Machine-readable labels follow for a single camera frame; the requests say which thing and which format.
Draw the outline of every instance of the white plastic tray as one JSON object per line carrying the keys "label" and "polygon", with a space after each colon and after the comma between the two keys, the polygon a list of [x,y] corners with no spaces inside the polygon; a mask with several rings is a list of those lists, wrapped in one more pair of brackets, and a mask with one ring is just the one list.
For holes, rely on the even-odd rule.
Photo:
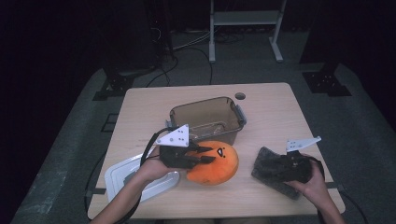
{"label": "white plastic tray", "polygon": [[[119,193],[124,186],[124,183],[134,175],[140,167],[140,158],[143,154],[134,156],[128,160],[122,161],[112,165],[106,170],[105,181],[108,201],[111,202],[113,198]],[[178,172],[171,172],[164,177],[157,179],[147,185],[143,190],[140,202],[143,202],[159,193],[162,193],[173,186],[175,186],[180,179]]]}

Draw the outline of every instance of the table top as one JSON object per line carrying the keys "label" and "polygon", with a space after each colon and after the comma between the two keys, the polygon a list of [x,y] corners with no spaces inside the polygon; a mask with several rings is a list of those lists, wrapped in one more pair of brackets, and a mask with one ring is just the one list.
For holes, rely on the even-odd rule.
{"label": "table top", "polygon": [[[242,92],[246,99],[237,100]],[[238,132],[233,147],[239,168],[229,181],[202,186],[180,174],[177,185],[142,202],[132,218],[275,217],[314,215],[315,206],[305,197],[294,201],[251,176],[261,147],[286,154],[288,139],[314,137],[297,100],[286,83],[235,84],[130,89],[126,92],[96,187],[105,189],[106,170],[143,153],[151,136],[164,128],[170,110],[178,105],[227,96],[240,105],[247,125]],[[317,145],[304,149],[322,161],[326,182],[332,182]],[[344,202],[337,189],[329,192],[341,212]],[[94,194],[88,216],[95,217],[108,204],[107,195]]]}

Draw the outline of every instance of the translucent plastic bin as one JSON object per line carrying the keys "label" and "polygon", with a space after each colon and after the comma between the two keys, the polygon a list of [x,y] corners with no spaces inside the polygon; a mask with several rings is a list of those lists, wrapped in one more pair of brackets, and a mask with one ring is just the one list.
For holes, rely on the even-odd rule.
{"label": "translucent plastic bin", "polygon": [[235,137],[247,123],[239,105],[229,97],[179,105],[170,111],[170,126],[189,124],[190,140],[217,140],[233,144]]}

